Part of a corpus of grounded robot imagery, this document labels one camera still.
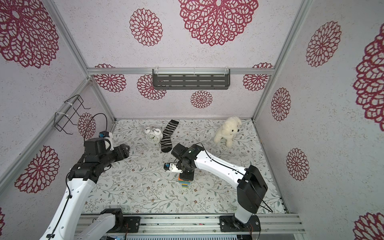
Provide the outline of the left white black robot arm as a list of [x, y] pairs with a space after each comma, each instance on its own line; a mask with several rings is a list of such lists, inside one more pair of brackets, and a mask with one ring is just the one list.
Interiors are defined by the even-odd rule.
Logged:
[[121, 209], [106, 209], [81, 233], [75, 234], [87, 197], [105, 168], [128, 158], [130, 147], [121, 144], [114, 149], [104, 148], [96, 154], [96, 148], [86, 147], [85, 155], [72, 167], [66, 179], [66, 191], [42, 240], [99, 240], [106, 233], [125, 230]]

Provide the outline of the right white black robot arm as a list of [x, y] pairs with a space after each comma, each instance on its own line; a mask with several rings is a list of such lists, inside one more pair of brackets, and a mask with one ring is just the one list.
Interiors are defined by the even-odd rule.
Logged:
[[165, 163], [164, 170], [178, 173], [183, 186], [194, 180], [195, 170], [199, 169], [219, 177], [236, 190], [238, 207], [232, 216], [220, 216], [221, 232], [261, 232], [258, 209], [263, 207], [271, 213], [273, 210], [264, 201], [268, 186], [257, 167], [228, 163], [209, 153], [202, 143], [189, 148], [177, 144], [171, 154], [176, 160]]

